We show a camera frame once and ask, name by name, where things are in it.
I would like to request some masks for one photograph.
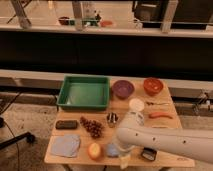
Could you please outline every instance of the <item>purple bowl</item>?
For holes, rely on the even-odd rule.
[[[134,90],[133,84],[126,80],[116,81],[112,86],[113,93],[121,99],[128,98]]]

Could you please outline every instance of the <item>wooden table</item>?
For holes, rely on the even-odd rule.
[[[47,148],[45,162],[46,163],[55,163],[55,164],[79,164],[79,165],[114,165],[119,166],[120,160],[119,158],[109,158],[106,156],[105,148],[106,144],[111,142],[112,136],[114,134],[114,130],[116,128],[109,128],[106,122],[106,115],[109,112],[115,112],[119,116],[119,121],[122,120],[125,113],[129,109],[129,100],[132,98],[139,98],[143,101],[151,101],[151,102],[165,102],[169,103],[169,105],[145,105],[145,109],[143,111],[145,117],[145,125],[148,127],[159,126],[159,127],[170,127],[170,128],[181,128],[181,123],[179,117],[177,115],[176,109],[174,107],[173,101],[171,99],[169,89],[167,85],[164,83],[163,90],[155,97],[148,96],[143,89],[142,81],[131,81],[134,84],[135,91],[134,93],[126,100],[120,100],[115,95],[110,95],[110,104],[109,107],[105,111],[63,111],[60,110],[58,112],[57,120],[68,120],[68,119],[76,119],[79,121],[81,116],[86,117],[87,119],[97,120],[104,125],[103,136],[99,139],[92,139],[90,134],[86,132],[86,130],[79,124],[77,130],[56,130],[55,125],[52,131],[52,135],[50,137],[50,142]],[[155,111],[163,111],[167,113],[171,113],[173,119],[168,118],[157,118],[157,119],[149,119],[147,115],[150,112]],[[58,136],[62,136],[65,134],[78,134],[81,138],[81,145],[78,151],[78,156],[76,158],[66,158],[59,157],[50,154],[51,145],[54,139]],[[98,161],[94,161],[89,158],[87,155],[87,147],[92,142],[98,142],[104,149],[104,157]],[[185,158],[182,156],[173,155],[170,153],[165,153],[158,151],[156,160],[153,162],[149,162],[142,157],[140,157],[142,147],[136,147],[133,149],[131,154],[131,160],[129,162],[129,166],[151,166],[151,167],[194,167],[194,160]]]

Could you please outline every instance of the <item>sausage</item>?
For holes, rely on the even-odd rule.
[[[151,119],[155,119],[159,117],[166,117],[169,119],[173,119],[173,117],[169,113],[165,113],[165,112],[153,112],[149,114],[149,118]]]

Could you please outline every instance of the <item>floor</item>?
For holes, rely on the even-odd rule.
[[[94,9],[100,14],[102,20],[113,22],[113,28],[120,29],[141,29],[141,23],[134,22],[132,12],[132,1],[93,1]],[[33,26],[58,27],[58,18],[66,16],[74,19],[72,3],[70,1],[40,1],[34,0],[25,7],[25,13]],[[15,14],[10,1],[0,1],[0,24],[6,24]],[[14,17],[9,25],[18,25],[18,18]],[[206,30],[213,30],[213,26],[208,25]]]
[[[4,99],[1,107],[8,104],[17,93],[0,93]],[[44,163],[44,156],[48,145],[51,129],[56,117],[54,95],[22,93],[16,101],[3,113],[2,117],[11,127],[15,135],[30,131],[36,136],[34,144],[28,144],[25,140],[19,142],[20,171],[63,171],[61,165]],[[177,111],[184,128],[213,130],[213,117],[206,109],[202,109],[200,116],[195,116],[190,106],[176,103]],[[0,129],[0,141],[12,138],[5,126]],[[17,148],[12,145],[0,151],[0,171],[17,170]],[[74,166],[74,171],[101,171],[103,167]],[[128,167],[127,171],[157,171],[159,168]],[[120,170],[119,167],[108,167],[108,171]],[[195,168],[172,168],[171,171],[207,171],[213,170],[212,164],[196,161]]]

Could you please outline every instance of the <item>orange bowl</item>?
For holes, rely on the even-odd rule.
[[[113,22],[110,20],[103,20],[103,21],[100,21],[100,24],[101,24],[101,27],[107,27],[107,26],[112,26]]]
[[[149,77],[144,80],[143,87],[148,95],[155,96],[162,91],[163,83],[157,78]]]

